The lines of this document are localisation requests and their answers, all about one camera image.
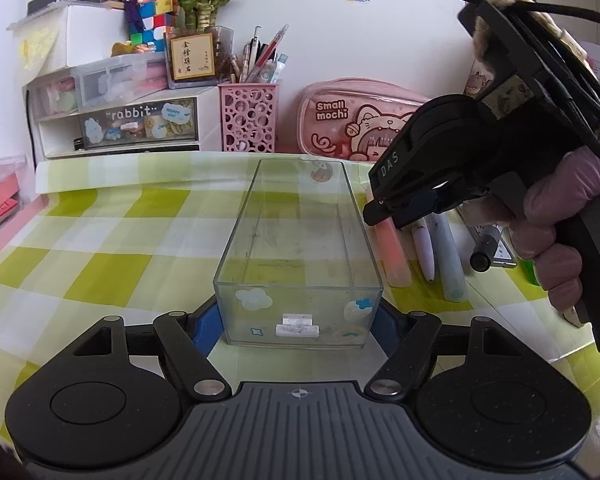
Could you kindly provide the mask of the pink highlighter pen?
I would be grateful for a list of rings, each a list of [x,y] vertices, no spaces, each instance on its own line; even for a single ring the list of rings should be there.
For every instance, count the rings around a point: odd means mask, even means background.
[[[391,287],[405,288],[412,284],[412,274],[401,237],[390,218],[373,226],[387,282]]]

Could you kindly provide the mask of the light purple pen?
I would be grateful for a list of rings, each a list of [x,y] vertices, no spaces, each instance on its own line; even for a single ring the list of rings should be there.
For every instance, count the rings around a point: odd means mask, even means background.
[[[431,283],[436,276],[436,263],[426,221],[424,219],[415,221],[411,232],[420,270],[425,280]]]

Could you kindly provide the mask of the pale blue highlighter pen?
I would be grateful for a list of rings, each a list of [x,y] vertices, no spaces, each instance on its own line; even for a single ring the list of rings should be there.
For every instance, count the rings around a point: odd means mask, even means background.
[[[463,302],[468,297],[467,285],[449,221],[444,214],[430,214],[427,224],[444,298],[451,302]]]

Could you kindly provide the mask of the clear acrylic organizer box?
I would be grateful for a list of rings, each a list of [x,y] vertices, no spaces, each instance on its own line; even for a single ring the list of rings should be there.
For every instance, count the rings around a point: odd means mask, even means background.
[[[343,163],[260,160],[213,286],[230,344],[363,347],[384,284]]]

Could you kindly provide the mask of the pencil lead refill case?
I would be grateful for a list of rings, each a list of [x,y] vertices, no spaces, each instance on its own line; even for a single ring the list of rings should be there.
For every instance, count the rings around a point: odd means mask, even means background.
[[[475,234],[472,232],[474,227],[475,226],[470,226],[468,228],[469,233],[471,234],[472,238],[474,238],[474,236],[475,236]],[[501,226],[498,226],[498,227],[501,229],[502,235],[501,235],[500,244],[498,245],[498,252],[496,253],[496,255],[493,259],[492,266],[499,266],[500,268],[505,268],[505,269],[513,269],[517,265],[517,261],[515,259],[514,254],[512,253],[512,251],[508,248],[508,246],[505,243],[505,240],[503,238],[503,228]]]

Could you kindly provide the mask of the black marker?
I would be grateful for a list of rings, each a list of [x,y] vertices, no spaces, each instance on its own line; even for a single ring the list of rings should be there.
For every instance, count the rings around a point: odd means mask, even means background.
[[[474,271],[486,272],[492,266],[493,259],[498,252],[502,231],[495,224],[487,224],[486,226],[475,226],[472,232],[475,234],[475,246],[469,258],[469,264]]]

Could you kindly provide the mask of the green cap highlighter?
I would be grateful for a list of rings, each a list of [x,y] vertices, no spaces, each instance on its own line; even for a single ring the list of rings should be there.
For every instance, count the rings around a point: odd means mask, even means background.
[[[536,278],[534,262],[532,260],[527,260],[523,258],[518,258],[517,262],[527,282],[531,285],[539,286],[540,283]]]

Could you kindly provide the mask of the pink cat cover book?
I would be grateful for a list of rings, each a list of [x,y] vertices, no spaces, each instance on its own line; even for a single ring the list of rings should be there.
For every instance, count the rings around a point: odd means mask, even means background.
[[[469,71],[464,93],[474,98],[493,81],[492,72],[482,63],[475,60]]]

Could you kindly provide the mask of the pink Small mochi pencil case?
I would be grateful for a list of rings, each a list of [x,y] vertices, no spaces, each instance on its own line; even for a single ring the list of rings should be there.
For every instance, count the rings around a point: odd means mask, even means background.
[[[427,101],[417,92],[376,79],[310,84],[297,108],[299,148],[314,156],[376,162]]]

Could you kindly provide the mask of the green checkered tablecloth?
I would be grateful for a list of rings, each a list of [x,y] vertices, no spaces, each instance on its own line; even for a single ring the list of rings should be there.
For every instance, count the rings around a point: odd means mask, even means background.
[[[0,231],[0,439],[10,394],[106,315],[144,324],[191,311],[233,229],[257,156],[157,153],[44,162],[38,199]],[[495,318],[574,382],[592,405],[579,465],[600,473],[600,352],[521,270],[469,273],[468,298],[446,301],[419,270],[407,288],[387,287],[402,311],[463,324]]]

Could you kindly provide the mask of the pink perforated pen holder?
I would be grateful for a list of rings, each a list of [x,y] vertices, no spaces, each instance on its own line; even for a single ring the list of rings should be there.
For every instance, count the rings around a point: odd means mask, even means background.
[[[220,84],[223,152],[274,153],[278,84]]]

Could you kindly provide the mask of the lucky bamboo plant in vase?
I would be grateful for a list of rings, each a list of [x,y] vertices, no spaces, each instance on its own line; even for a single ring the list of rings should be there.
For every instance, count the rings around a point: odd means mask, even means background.
[[[235,0],[176,0],[178,24],[166,35],[171,89],[220,84],[230,79],[234,32],[220,26],[219,10]]]

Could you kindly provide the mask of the white rabbit drawer organizer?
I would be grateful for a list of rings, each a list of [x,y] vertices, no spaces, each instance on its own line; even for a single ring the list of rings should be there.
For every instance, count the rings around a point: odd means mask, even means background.
[[[43,160],[222,148],[219,89],[170,89],[162,52],[58,70],[32,80],[27,92]]]

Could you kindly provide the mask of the colourful rubik cube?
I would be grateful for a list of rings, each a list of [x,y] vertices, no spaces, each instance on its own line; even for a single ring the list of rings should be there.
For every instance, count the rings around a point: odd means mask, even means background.
[[[131,0],[125,3],[132,47],[162,52],[178,18],[178,0]]]

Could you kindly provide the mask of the white storage box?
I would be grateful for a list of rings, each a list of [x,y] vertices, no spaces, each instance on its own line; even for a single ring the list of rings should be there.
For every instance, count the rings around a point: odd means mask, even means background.
[[[10,24],[24,81],[106,60],[129,39],[122,10],[101,4],[56,2]]]

